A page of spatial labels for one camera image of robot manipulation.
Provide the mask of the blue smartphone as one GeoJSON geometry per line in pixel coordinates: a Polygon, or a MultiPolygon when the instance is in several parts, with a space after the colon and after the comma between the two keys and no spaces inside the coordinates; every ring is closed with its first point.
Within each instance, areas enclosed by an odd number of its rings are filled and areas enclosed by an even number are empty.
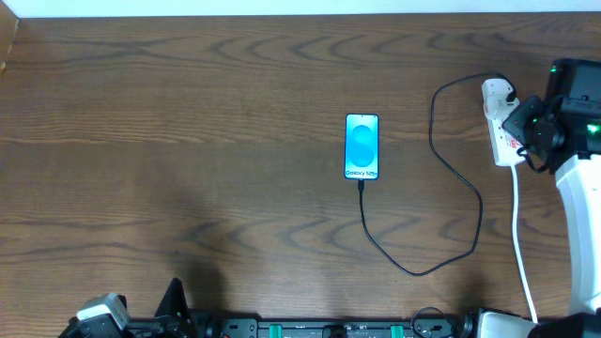
{"type": "Polygon", "coordinates": [[[346,116],[344,177],[352,180],[379,178],[379,117],[346,116]]]}

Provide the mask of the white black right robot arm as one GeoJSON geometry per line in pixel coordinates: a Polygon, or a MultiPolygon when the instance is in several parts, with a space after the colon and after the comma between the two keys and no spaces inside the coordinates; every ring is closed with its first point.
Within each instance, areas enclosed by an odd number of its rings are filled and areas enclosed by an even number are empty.
{"type": "Polygon", "coordinates": [[[600,64],[563,58],[549,71],[544,97],[518,100],[509,81],[482,84],[484,112],[498,166],[541,164],[555,177],[571,258],[569,314],[538,320],[479,308],[465,316],[461,337],[597,337],[600,334],[600,64]]]}

